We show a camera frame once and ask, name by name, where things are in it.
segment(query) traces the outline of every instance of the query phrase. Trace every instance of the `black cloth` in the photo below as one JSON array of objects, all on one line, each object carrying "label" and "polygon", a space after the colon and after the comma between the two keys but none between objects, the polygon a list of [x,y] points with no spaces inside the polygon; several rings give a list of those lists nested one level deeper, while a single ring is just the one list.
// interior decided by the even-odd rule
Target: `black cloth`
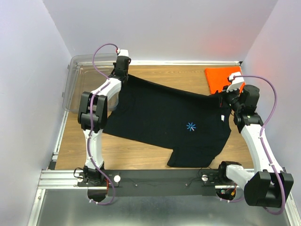
[{"label": "black cloth", "polygon": [[231,109],[221,103],[220,94],[190,93],[129,75],[104,133],[173,149],[170,167],[207,167],[231,132]]}]

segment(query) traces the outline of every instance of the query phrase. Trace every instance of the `orange towel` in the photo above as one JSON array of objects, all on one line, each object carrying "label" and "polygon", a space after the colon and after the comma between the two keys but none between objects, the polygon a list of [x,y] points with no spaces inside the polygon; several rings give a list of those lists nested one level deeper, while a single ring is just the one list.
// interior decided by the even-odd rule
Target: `orange towel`
[{"label": "orange towel", "polygon": [[241,72],[240,67],[206,68],[205,75],[210,88],[210,93],[214,94],[216,91],[221,92],[224,86],[230,85],[228,77],[234,72]]}]

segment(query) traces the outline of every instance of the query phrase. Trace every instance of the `gray wall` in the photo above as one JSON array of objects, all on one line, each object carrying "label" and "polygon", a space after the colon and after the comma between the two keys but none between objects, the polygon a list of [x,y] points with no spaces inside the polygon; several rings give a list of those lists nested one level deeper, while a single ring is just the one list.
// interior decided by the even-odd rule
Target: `gray wall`
[{"label": "gray wall", "polygon": [[276,2],[44,0],[72,56],[113,42],[136,60],[222,61],[246,57]]},{"label": "gray wall", "polygon": [[[244,63],[244,74],[268,78],[276,87],[278,105],[266,128],[268,141],[281,166],[292,173],[293,195],[301,210],[301,1],[279,0]],[[258,112],[266,119],[273,104],[270,87],[258,80],[249,83],[261,88]]]},{"label": "gray wall", "polygon": [[71,58],[41,0],[0,1],[0,225],[27,225]]}]

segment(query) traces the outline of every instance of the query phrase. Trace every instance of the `wooden tabletop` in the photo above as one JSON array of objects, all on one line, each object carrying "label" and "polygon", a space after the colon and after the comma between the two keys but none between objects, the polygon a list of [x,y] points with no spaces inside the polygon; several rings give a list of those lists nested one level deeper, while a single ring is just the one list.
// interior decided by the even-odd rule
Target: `wooden tabletop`
[{"label": "wooden tabletop", "polygon": [[[203,65],[146,65],[130,66],[129,73],[161,85],[189,92],[209,95],[209,87],[205,78]],[[72,99],[72,105],[77,106],[80,94],[91,91],[104,82],[91,66],[82,66]],[[217,168],[221,161],[237,161],[245,168],[253,168],[253,162],[242,136],[230,116],[231,135],[223,151],[216,156],[210,167]],[[172,169],[167,161],[171,149],[144,144],[112,135],[102,135],[102,152],[105,168],[108,170],[154,170]],[[83,167],[86,159],[85,137],[77,122],[77,114],[69,112],[56,170],[73,170]]]}]

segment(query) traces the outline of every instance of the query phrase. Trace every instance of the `blue star print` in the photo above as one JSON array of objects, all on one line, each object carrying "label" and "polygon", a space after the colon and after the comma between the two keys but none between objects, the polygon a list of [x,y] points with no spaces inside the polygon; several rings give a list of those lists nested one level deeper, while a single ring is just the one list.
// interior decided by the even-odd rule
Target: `blue star print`
[{"label": "blue star print", "polygon": [[188,125],[186,125],[186,126],[187,126],[187,129],[189,129],[189,131],[194,131],[194,129],[196,129],[195,125],[196,124],[193,124],[193,122],[192,123],[188,122]]}]

